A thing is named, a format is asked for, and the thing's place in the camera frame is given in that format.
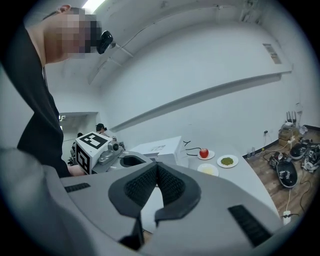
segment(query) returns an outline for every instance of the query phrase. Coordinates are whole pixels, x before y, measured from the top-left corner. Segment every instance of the green food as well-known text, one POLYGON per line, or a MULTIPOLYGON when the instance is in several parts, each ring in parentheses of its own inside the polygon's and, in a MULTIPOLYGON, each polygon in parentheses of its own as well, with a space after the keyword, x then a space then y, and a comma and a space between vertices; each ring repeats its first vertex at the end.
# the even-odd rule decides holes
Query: green food
POLYGON ((229 166, 232 165, 234 163, 233 159, 230 157, 225 157, 221 159, 221 164, 225 165, 225 166, 229 166))

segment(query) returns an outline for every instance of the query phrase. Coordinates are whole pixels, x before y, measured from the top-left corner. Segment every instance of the black vent grille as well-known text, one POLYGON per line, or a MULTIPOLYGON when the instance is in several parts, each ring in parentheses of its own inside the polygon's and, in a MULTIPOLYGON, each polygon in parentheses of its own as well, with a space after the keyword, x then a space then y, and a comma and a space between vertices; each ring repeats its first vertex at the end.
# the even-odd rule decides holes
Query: black vent grille
POLYGON ((78 190, 83 190, 83 189, 86 189, 89 187, 90 187, 90 185, 88 183, 80 183, 80 184, 76 184, 76 185, 65 186, 64 188, 67 193, 70 193, 70 192, 74 192, 74 191, 78 191, 78 190))
POLYGON ((137 205, 144 207, 156 186, 157 166, 145 171, 124 186, 124 193, 137 205))
POLYGON ((186 189, 184 181, 161 166, 158 166, 157 184, 161 190, 164 206, 180 198, 186 189))
POLYGON ((228 210, 254 247, 271 237, 271 234, 243 205, 233 206, 228 210))

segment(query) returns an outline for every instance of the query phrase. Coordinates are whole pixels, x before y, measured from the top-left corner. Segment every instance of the head-mounted camera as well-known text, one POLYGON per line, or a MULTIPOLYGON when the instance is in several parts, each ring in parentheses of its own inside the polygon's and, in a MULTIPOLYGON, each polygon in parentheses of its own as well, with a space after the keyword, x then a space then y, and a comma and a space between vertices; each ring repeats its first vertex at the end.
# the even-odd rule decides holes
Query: head-mounted camera
POLYGON ((114 38, 109 31, 104 31, 100 36, 99 43, 97 44, 96 50, 99 54, 103 54, 108 46, 113 42, 114 38))

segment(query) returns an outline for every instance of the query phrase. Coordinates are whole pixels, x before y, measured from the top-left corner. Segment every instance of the white box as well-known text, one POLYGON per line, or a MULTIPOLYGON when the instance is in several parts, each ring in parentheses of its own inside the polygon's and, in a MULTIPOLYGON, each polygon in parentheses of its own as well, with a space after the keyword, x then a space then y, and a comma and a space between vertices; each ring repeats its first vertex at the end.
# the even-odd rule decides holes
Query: white box
POLYGON ((92 174, 92 168, 98 162, 102 152, 108 150, 112 138, 97 132, 89 132, 75 139, 75 160, 87 173, 92 174))
POLYGON ((140 144, 130 151, 138 152, 152 161, 188 167, 188 156, 181 136, 140 144))

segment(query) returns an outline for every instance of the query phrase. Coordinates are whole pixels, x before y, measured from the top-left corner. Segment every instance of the ceiling light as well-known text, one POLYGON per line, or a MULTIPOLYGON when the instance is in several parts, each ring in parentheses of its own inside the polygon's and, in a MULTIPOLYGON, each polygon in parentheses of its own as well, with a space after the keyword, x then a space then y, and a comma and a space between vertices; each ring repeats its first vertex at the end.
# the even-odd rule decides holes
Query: ceiling light
POLYGON ((88 0, 82 8, 89 10, 93 13, 105 0, 88 0))

